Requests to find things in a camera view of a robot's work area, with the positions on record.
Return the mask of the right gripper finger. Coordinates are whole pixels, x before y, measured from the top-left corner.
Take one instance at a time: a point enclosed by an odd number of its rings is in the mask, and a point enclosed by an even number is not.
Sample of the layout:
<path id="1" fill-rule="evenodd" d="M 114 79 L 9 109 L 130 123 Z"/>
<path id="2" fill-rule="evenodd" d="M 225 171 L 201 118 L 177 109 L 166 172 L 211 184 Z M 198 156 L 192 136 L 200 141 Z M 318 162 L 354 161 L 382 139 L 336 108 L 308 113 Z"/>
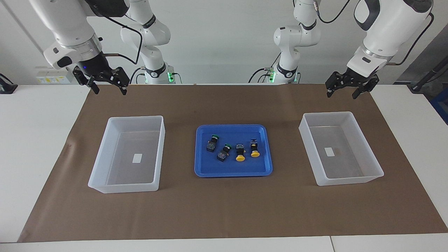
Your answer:
<path id="1" fill-rule="evenodd" d="M 111 74 L 111 84 L 117 86 L 122 95 L 125 96 L 127 94 L 128 85 L 130 84 L 130 79 L 125 73 L 125 70 L 122 67 L 118 67 L 111 70 Z"/>
<path id="2" fill-rule="evenodd" d="M 89 79 L 84 75 L 84 73 L 82 72 L 82 70 L 80 69 L 80 67 L 76 66 L 74 67 L 73 71 L 72 71 L 74 78 L 77 80 L 79 85 L 82 86 L 87 86 L 89 88 L 91 88 L 91 90 L 98 95 L 100 89 L 98 88 L 98 86 L 95 83 L 95 77 L 90 77 Z"/>

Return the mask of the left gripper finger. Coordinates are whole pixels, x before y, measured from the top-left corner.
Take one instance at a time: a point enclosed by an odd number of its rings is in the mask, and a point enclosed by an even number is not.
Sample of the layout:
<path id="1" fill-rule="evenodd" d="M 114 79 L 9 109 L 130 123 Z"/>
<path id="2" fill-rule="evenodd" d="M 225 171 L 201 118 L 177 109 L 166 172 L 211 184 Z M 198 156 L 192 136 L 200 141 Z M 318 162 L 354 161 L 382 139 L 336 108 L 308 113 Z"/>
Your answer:
<path id="1" fill-rule="evenodd" d="M 374 74 L 371 78 L 356 80 L 354 83 L 357 89 L 352 93 L 352 98 L 357 99 L 365 92 L 371 92 L 379 82 L 378 75 Z"/>
<path id="2" fill-rule="evenodd" d="M 341 74 L 339 72 L 333 72 L 328 80 L 326 81 L 327 97 L 330 98 L 336 90 L 345 88 L 344 78 L 346 74 Z"/>

